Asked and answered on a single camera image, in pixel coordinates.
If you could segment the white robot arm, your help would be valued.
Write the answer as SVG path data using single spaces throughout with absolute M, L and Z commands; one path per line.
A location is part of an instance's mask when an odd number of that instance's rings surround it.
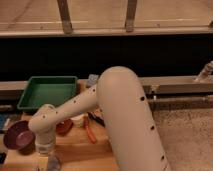
M 97 84 L 59 107 L 43 105 L 29 121 L 36 150 L 51 152 L 56 125 L 95 108 L 102 110 L 119 171 L 171 171 L 141 82 L 122 66 L 106 69 Z

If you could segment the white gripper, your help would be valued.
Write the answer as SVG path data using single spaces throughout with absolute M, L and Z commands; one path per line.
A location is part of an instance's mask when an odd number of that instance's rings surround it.
M 41 144 L 35 143 L 36 152 L 41 156 L 50 156 L 54 153 L 55 144 Z M 47 171 L 48 168 L 48 158 L 47 157 L 39 157 L 38 158 L 38 168 L 39 171 Z

